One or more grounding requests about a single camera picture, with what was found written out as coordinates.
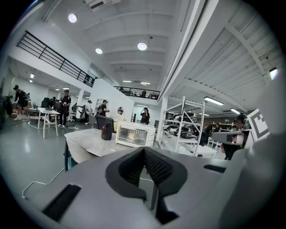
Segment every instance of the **recessed light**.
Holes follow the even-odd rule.
[[[95,52],[97,52],[98,54],[102,54],[102,49],[101,49],[101,48],[97,48],[97,49],[95,50]]]
[[[77,20],[77,16],[73,13],[71,13],[69,16],[68,16],[68,20],[71,22],[71,23],[75,23],[76,20]]]
[[[137,47],[142,51],[147,49],[147,45],[145,43],[139,43]]]
[[[236,114],[238,114],[238,115],[240,114],[240,112],[238,112],[238,111],[235,110],[235,109],[232,109],[232,108],[231,108],[231,111],[234,112],[234,113],[236,113]]]
[[[213,102],[213,103],[215,103],[215,104],[217,104],[217,105],[220,105],[220,106],[223,105],[222,102],[217,101],[217,100],[215,100],[215,99],[213,99],[213,98],[210,98],[210,97],[205,97],[204,99],[207,100],[207,101]]]

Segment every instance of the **balcony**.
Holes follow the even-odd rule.
[[[58,52],[47,46],[44,42],[36,38],[27,30],[25,31],[23,38],[17,44],[17,47],[38,57],[38,59],[47,62],[58,70],[76,78],[80,82],[93,87],[94,78],[82,71],[79,67],[64,58]]]
[[[157,100],[160,95],[160,91],[154,91],[154,90],[147,90],[147,89],[140,89],[140,88],[128,88],[128,87],[115,87],[115,88],[121,91],[126,96]]]

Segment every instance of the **white shelving rack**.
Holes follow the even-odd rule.
[[[194,107],[198,107],[198,108],[201,108],[201,109],[202,109],[202,118],[201,118],[201,123],[200,123],[200,124],[194,123],[194,122],[192,121],[192,119],[189,117],[189,115],[187,114],[187,112],[185,112],[185,105],[194,106]],[[175,145],[175,148],[173,149],[173,151],[174,151],[174,152],[177,152],[178,145],[179,145],[180,142],[182,142],[182,143],[196,144],[196,147],[195,147],[195,153],[196,153],[196,151],[197,151],[197,149],[198,149],[198,145],[199,145],[200,140],[201,140],[202,131],[203,131],[204,113],[205,113],[205,102],[202,102],[202,104],[201,104],[201,103],[196,103],[196,102],[188,101],[188,100],[185,99],[185,96],[183,96],[182,102],[180,102],[179,104],[177,104],[177,105],[175,105],[175,106],[172,106],[172,107],[170,107],[170,108],[168,108],[168,109],[166,109],[166,110],[163,111],[163,117],[166,116],[166,112],[167,112],[168,110],[174,109],[174,108],[176,108],[176,107],[178,107],[178,106],[181,106],[181,121],[163,119],[163,122],[179,123],[179,132],[178,132],[178,136],[177,136],[177,142],[176,142],[176,145]],[[189,118],[190,122],[183,121],[184,114],[186,114],[186,116]],[[180,138],[181,130],[182,130],[183,124],[188,124],[188,125],[193,125],[193,126],[195,126],[195,128],[197,129],[197,131],[198,131],[198,133],[199,133],[198,140]],[[164,131],[162,130],[162,131],[161,131],[160,140],[159,140],[159,144],[161,144],[163,132],[164,132]]]

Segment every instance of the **ceiling light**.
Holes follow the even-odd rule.
[[[213,99],[213,98],[210,98],[210,97],[205,97],[204,99],[207,100],[207,101],[213,102],[213,103],[215,103],[215,104],[218,104],[218,105],[220,105],[220,106],[223,105],[222,102],[217,101],[217,100],[215,100],[215,99]]]
[[[237,113],[238,115],[240,114],[240,112],[238,112],[238,111],[235,110],[235,109],[231,109],[231,111],[234,112],[234,113]]]
[[[271,79],[274,80],[274,78],[276,77],[276,74],[277,74],[277,68],[274,67],[274,68],[270,69],[269,72],[270,72]]]
[[[97,49],[95,50],[95,52],[97,52],[98,54],[102,54],[102,49],[97,48]]]
[[[147,49],[147,45],[145,43],[139,43],[137,47],[142,51]]]
[[[199,113],[200,115],[202,114],[202,113]],[[210,116],[209,114],[204,114],[205,116]]]
[[[68,16],[68,20],[71,22],[71,23],[75,23],[76,20],[77,20],[77,16],[73,13],[71,13],[69,16]]]

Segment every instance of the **black rectangular slot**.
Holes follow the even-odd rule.
[[[67,185],[57,197],[49,203],[43,213],[51,219],[58,221],[80,190],[81,187],[77,185]]]
[[[215,165],[205,165],[204,168],[207,170],[212,170],[212,171],[216,171],[219,173],[224,173],[224,171],[226,170],[226,168],[215,166]]]

